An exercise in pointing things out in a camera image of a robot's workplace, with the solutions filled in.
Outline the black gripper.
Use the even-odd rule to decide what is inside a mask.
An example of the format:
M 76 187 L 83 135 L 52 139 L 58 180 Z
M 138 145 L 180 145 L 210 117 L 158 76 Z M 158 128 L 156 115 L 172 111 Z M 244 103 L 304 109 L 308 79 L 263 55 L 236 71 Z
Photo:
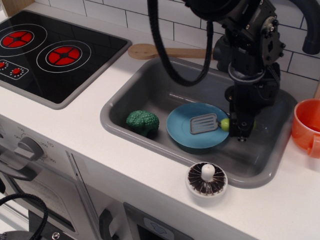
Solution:
M 234 112 L 229 113 L 229 136 L 246 142 L 255 128 L 255 116 L 275 102 L 280 89 L 280 65 L 273 63 L 253 76 L 244 75 L 229 65 L 228 74 L 234 81 Z

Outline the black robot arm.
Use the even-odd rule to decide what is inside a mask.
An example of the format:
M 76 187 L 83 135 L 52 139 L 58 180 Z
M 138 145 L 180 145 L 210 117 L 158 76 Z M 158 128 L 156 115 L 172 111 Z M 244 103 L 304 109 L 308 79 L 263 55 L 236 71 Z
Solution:
M 268 0 L 187 0 L 186 6 L 203 20 L 217 22 L 224 36 L 213 58 L 234 85 L 225 92 L 229 101 L 229 135 L 239 141 L 254 129 L 255 117 L 274 104 L 280 89 L 280 67 L 285 44 L 280 41 L 275 7 Z

